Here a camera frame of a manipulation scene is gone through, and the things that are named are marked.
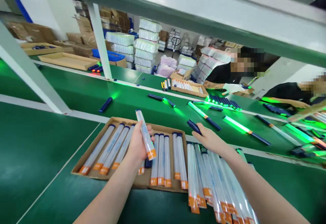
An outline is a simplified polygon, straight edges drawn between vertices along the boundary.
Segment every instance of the tattoo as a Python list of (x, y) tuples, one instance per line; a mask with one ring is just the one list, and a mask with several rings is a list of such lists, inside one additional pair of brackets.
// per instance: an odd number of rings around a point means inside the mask
[(204, 87), (206, 89), (222, 89), (223, 86), (224, 86), (224, 84), (220, 84), (220, 83), (214, 83), (214, 82), (210, 82), (210, 81), (204, 82)]

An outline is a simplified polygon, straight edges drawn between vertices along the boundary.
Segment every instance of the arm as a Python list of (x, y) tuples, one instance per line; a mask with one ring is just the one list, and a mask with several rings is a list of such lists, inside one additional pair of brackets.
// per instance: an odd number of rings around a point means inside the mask
[(282, 99), (282, 98), (276, 98), (276, 97), (262, 97), (262, 101), (268, 102), (268, 103), (274, 103), (274, 104), (290, 104), (293, 107), (296, 108), (301, 108), (301, 109), (306, 109), (309, 108), (310, 105), (301, 102), (301, 101), (296, 101), (296, 100), (291, 100), (291, 99)]
[(74, 224), (115, 224), (118, 222), (132, 184), (147, 153), (140, 132), (141, 122), (132, 133), (128, 152), (108, 183)]
[(214, 82), (210, 82), (208, 80), (206, 80), (204, 82), (204, 87), (206, 89), (223, 89), (224, 83), (214, 83)]
[(245, 192), (250, 205), (262, 224), (309, 224), (309, 222), (254, 169), (246, 164), (238, 153), (212, 130), (197, 124), (202, 135), (193, 132), (206, 148), (219, 154), (228, 163)]

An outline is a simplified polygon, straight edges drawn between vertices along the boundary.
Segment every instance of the forearm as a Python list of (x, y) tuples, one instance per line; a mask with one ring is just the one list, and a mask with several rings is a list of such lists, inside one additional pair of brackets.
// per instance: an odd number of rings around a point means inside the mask
[(308, 224), (309, 222), (254, 169), (232, 151), (223, 157), (245, 192), (260, 223)]
[(205, 81), (204, 82), (204, 87), (206, 89), (223, 89), (224, 83), (214, 83), (214, 82), (210, 82), (210, 81)]
[(74, 223), (117, 223), (141, 163), (127, 153), (102, 191)]

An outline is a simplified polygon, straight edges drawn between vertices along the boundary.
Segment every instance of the white glove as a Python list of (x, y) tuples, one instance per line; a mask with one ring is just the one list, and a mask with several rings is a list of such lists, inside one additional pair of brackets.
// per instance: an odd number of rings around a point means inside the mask
[(242, 92), (245, 89), (239, 84), (227, 84), (225, 83), (223, 89), (226, 89), (229, 93)]

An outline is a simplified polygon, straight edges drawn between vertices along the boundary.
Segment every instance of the white wall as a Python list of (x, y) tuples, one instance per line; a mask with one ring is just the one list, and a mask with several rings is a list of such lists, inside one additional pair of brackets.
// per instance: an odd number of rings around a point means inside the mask
[(35, 24), (50, 27), (58, 40), (67, 40), (66, 32), (77, 32), (72, 0), (20, 0)]

